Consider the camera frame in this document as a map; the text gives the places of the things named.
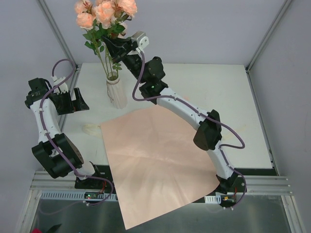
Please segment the peach wrapping paper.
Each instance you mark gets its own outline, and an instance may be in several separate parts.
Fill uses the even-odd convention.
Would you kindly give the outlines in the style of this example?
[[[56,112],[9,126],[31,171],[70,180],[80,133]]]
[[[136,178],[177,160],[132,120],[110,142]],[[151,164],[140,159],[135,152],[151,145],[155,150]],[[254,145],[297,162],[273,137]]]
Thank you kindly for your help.
[[[126,229],[210,194],[219,185],[195,130],[153,106],[101,124],[104,147]]]

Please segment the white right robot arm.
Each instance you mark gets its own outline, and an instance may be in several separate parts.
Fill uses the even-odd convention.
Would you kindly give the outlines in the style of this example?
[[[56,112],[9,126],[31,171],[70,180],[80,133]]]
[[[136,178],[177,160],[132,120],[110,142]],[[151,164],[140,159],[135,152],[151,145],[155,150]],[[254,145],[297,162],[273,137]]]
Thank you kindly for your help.
[[[227,158],[219,149],[222,141],[219,113],[212,110],[203,116],[198,107],[191,106],[162,81],[165,72],[161,58],[155,56],[145,62],[143,50],[148,46],[149,38],[144,32],[138,31],[128,38],[113,39],[103,35],[101,40],[107,46],[112,62],[116,65],[122,62],[137,79],[134,88],[140,91],[143,100],[172,111],[195,129],[194,144],[208,153],[216,168],[219,181],[216,191],[227,194],[232,190],[237,174],[227,165]]]

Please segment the small peach rose stem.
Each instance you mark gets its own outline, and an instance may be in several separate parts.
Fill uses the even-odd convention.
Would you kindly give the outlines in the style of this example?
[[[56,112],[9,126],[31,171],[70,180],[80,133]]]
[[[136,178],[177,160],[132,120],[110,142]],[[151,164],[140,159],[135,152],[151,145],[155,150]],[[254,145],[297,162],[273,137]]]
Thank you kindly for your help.
[[[126,35],[126,21],[131,21],[138,11],[135,0],[113,0],[114,16],[111,26],[112,38],[124,38]]]

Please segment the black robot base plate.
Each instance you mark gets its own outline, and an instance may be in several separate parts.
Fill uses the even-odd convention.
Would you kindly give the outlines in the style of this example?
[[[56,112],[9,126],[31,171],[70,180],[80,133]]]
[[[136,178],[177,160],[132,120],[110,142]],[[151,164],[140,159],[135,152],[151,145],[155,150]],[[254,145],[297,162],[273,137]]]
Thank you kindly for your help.
[[[94,165],[93,168],[95,169],[95,173],[92,175],[94,177],[100,177],[100,178],[105,178],[106,180],[110,181],[113,183],[113,178],[112,178],[112,173],[109,165]],[[238,189],[235,187],[235,182],[240,175],[242,178],[242,181],[245,183],[246,179],[243,176],[241,172],[243,172],[244,169],[236,169],[233,171],[232,176],[228,179],[225,180],[223,178],[220,178],[218,176],[217,179],[219,180],[220,184],[217,186],[217,188],[209,194],[214,195],[216,193],[220,193],[222,195],[227,195],[228,192],[235,192],[237,193]],[[100,190],[99,194],[102,194],[106,191],[107,194],[110,193],[111,191],[111,185],[107,181],[103,181],[101,179],[91,179],[87,178],[85,180],[80,180],[80,178],[76,178],[75,180],[75,189],[92,189],[92,190]]]

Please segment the cream printed ribbon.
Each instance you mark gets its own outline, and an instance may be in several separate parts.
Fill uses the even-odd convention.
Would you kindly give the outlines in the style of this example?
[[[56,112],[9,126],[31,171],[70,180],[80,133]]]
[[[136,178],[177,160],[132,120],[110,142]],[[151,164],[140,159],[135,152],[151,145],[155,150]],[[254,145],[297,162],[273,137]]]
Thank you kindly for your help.
[[[82,131],[87,135],[102,138],[102,130],[99,124],[85,124],[82,127]]]

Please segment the pale pink rose stem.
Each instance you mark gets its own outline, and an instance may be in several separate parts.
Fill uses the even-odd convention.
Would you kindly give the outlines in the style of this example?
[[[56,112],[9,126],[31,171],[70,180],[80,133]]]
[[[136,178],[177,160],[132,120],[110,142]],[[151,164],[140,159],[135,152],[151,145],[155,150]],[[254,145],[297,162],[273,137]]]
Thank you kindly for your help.
[[[108,30],[107,30],[107,34],[106,36],[109,36],[110,38],[111,37],[111,32],[112,32],[112,27],[110,27]],[[106,60],[106,63],[107,63],[107,68],[110,69],[110,72],[112,71],[116,71],[118,76],[119,76],[119,71],[122,70],[122,67],[121,67],[121,64],[119,62],[116,62],[116,61],[113,61],[108,50],[107,50],[107,47],[106,47],[106,44],[105,44],[105,49],[106,49],[106,52],[105,52],[105,60]]]

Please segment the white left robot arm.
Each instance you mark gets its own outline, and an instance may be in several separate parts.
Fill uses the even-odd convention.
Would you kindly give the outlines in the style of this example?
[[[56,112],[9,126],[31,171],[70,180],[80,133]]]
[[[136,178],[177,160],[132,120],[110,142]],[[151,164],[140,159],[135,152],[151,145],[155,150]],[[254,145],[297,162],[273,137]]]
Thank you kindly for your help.
[[[58,116],[89,110],[79,88],[74,89],[75,100],[66,85],[64,77],[52,77],[53,84],[46,79],[35,78],[29,81],[30,92],[25,105],[33,112],[38,128],[38,144],[32,153],[52,178],[65,177],[75,172],[87,185],[99,188],[103,178],[95,172],[91,162],[84,162],[78,148],[60,130]]]

